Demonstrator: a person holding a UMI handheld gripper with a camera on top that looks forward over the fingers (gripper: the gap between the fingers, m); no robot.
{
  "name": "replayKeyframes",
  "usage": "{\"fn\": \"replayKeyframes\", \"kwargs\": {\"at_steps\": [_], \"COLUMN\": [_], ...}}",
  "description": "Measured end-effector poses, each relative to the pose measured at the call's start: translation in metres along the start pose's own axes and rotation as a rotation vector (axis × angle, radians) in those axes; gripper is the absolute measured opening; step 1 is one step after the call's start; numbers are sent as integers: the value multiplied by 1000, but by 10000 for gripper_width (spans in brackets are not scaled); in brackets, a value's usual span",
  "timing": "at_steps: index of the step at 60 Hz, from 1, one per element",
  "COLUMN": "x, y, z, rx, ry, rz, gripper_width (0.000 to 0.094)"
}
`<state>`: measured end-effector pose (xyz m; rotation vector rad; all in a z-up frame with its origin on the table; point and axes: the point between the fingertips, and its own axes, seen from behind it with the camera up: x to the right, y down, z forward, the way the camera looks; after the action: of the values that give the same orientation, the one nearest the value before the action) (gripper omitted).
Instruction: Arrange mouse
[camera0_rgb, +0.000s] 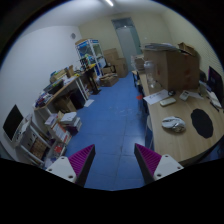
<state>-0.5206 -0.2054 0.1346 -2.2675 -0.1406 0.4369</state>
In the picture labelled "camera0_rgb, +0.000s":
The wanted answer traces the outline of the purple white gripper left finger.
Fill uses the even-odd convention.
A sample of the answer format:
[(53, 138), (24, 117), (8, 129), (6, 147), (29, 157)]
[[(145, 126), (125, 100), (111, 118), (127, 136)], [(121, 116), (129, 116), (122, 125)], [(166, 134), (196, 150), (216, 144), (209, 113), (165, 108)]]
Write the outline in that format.
[(46, 171), (83, 187), (94, 157), (95, 145), (92, 144), (69, 157), (59, 157)]

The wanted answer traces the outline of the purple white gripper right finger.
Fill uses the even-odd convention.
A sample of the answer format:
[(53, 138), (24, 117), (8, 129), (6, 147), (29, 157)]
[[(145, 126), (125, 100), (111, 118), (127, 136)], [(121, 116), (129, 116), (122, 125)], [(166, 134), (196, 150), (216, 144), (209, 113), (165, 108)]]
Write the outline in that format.
[(170, 155), (160, 155), (140, 144), (135, 144), (134, 154), (146, 184), (183, 169)]

